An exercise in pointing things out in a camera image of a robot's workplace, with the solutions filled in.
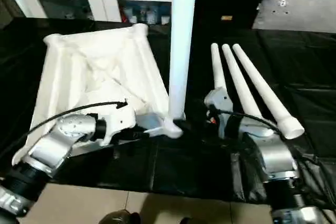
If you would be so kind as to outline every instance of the black plastic sheet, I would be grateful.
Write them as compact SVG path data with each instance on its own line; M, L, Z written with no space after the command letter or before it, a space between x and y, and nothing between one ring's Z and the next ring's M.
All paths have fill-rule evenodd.
M3 149L29 129L46 53L42 41L45 36L124 26L129 25L16 19L0 31L0 82L3 87L0 96L3 118L0 148ZM150 27L148 40L168 88L170 28ZM220 45L240 43L284 105L306 129L303 136L291 140L290 144L304 155L320 160L335 186L336 35L196 27L188 78L187 118L204 116L204 111L194 105L195 101L202 103L214 87L210 51L213 42ZM222 52L221 56L234 110L241 112ZM243 74L264 117L272 120L246 73ZM156 137L74 157L64 165L55 182L265 203L266 195L253 167L229 146L207 143L200 138L201 135L202 132L195 131L186 132L178 140ZM116 153L120 158L113 158ZM2 160L2 173L8 169L10 160L10 155ZM310 166L324 182L321 169Z

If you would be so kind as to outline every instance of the tile floor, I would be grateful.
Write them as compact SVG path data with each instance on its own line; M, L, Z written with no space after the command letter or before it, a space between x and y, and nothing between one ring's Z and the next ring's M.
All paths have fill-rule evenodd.
M206 220L208 224L272 223L265 205L54 184L47 186L20 223L98 224L109 212L121 209L139 212L143 224L179 224L184 217Z

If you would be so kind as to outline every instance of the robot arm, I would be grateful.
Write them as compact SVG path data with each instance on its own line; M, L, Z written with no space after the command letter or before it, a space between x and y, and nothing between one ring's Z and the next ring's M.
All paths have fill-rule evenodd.
M241 146L240 152L242 157L247 159L253 164L253 167L256 168L272 208L271 215L274 223L323 223L319 209L315 206L308 206L304 197L301 195L297 183L300 177L298 165L288 146L281 139L279 135L280 130L275 132L273 129L278 129L278 127L272 122L268 122L262 118L262 114L228 45L223 46L223 53L233 77L241 104L246 113L245 115L251 116L244 117L239 125L236 124L232 126L230 124L230 114L237 115L239 113L232 111L233 106L226 90L224 74L217 69L218 66L222 66L219 49L216 44L212 44L215 90L207 95L204 103L210 108L208 113L210 118L212 114L215 116L220 115L218 125L219 137L223 138L223 136L226 136L233 138L234 141L238 141ZM263 92L262 97L265 98L265 100L268 99L268 104L277 100L276 108L269 107L270 111L273 111L274 116L281 114L286 116L285 119L291 119L292 117L289 112L284 108L275 94L272 93L271 89L268 88L259 73L258 75L258 82L255 80L254 84L259 85L257 88L259 88L259 92ZM270 129L265 122L272 126L273 129ZM286 127L280 127L285 133L296 133L302 132L303 130L299 123L286 124L285 126Z
M25 216L71 155L73 146L103 139L107 128L106 121L93 114L72 114L59 119L1 182L0 220L15 223L16 217Z

